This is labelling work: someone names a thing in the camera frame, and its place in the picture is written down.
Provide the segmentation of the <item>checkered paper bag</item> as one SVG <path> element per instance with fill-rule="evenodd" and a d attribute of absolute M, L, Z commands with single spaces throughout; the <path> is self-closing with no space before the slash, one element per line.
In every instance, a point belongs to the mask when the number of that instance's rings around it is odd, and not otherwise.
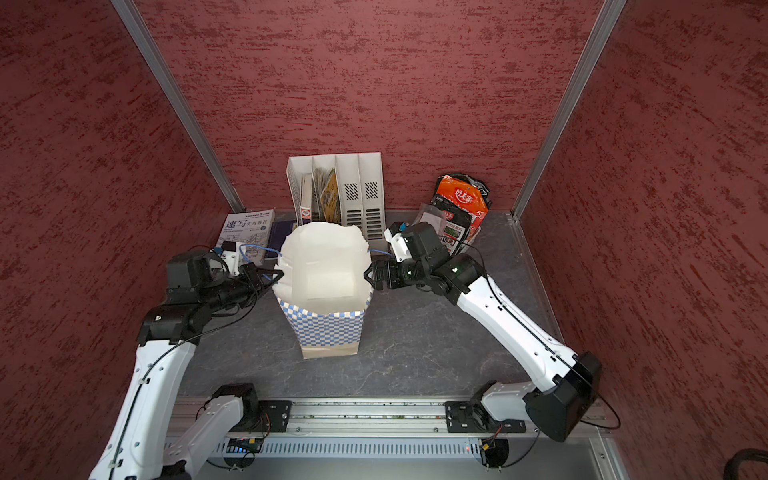
<path fill-rule="evenodd" d="M 305 360 L 358 353 L 373 287 L 369 244 L 356 226 L 311 222 L 281 247 L 273 287 Z"/>

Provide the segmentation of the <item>clear brown condiment packet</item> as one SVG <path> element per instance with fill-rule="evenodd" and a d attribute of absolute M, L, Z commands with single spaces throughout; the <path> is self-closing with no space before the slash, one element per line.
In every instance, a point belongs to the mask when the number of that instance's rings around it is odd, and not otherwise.
<path fill-rule="evenodd" d="M 413 224 L 427 223 L 438 235 L 443 234 L 446 224 L 444 211 L 431 204 L 422 203 Z"/>

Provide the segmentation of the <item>black red condiment packet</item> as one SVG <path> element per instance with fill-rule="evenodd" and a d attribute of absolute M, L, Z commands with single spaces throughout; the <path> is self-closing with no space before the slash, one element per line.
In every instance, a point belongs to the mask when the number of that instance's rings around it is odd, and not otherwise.
<path fill-rule="evenodd" d="M 453 237 L 460 237 L 462 240 L 469 240 L 472 217 L 467 211 L 459 208 L 450 200 L 440 195 L 435 195 L 430 204 L 444 211 L 446 220 L 443 230 L 444 233 Z"/>

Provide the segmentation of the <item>orange red condiment packet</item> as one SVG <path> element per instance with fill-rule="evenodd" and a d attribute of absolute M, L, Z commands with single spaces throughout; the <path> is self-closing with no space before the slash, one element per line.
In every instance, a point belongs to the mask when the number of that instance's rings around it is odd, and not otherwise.
<path fill-rule="evenodd" d="M 479 179 L 464 173 L 438 177 L 430 204 L 444 213 L 446 220 L 465 228 L 464 240 L 481 228 L 492 201 L 490 189 Z"/>

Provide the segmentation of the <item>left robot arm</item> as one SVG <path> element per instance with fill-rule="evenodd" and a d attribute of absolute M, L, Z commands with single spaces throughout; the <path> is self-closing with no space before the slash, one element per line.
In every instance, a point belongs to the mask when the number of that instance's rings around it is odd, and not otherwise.
<path fill-rule="evenodd" d="M 167 445 L 183 376 L 215 316 L 242 321 L 282 278 L 277 269 L 237 266 L 216 252 L 195 248 L 167 264 L 165 300 L 144 317 L 135 365 L 116 423 L 93 479 L 192 479 L 232 430 L 269 424 L 251 384 L 219 387 L 192 425 Z"/>

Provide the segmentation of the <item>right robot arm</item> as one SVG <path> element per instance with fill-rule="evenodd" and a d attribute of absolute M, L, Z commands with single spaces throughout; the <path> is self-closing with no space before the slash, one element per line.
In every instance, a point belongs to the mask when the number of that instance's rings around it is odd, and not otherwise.
<path fill-rule="evenodd" d="M 481 420 L 532 422 L 563 442 L 598 397 L 603 366 L 548 334 L 505 295 L 481 257 L 453 255 L 434 228 L 395 222 L 385 231 L 391 255 L 364 273 L 376 290 L 425 288 L 482 325 L 527 373 L 526 383 L 491 383 L 480 394 Z"/>

